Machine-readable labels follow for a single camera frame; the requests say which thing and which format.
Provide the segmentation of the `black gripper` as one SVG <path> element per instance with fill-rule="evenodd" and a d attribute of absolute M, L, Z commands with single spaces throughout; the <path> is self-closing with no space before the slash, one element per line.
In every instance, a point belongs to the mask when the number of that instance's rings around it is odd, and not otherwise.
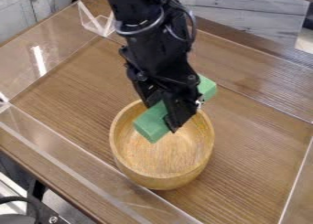
<path fill-rule="evenodd" d="M 164 120 L 173 133 L 196 115 L 201 97 L 200 78 L 189 63 L 196 33 L 188 20 L 194 24 L 184 6 L 165 5 L 154 22 L 118 27 L 128 42 L 121 55 L 129 79 L 148 108 L 164 100 Z"/>

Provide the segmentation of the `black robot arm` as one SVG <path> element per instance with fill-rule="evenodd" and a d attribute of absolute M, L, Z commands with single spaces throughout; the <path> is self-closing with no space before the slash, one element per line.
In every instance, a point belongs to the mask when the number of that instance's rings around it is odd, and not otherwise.
<path fill-rule="evenodd" d="M 200 76 L 189 61 L 197 37 L 193 11 L 180 0 L 107 0 L 128 77 L 146 106 L 165 104 L 170 131 L 197 112 Z"/>

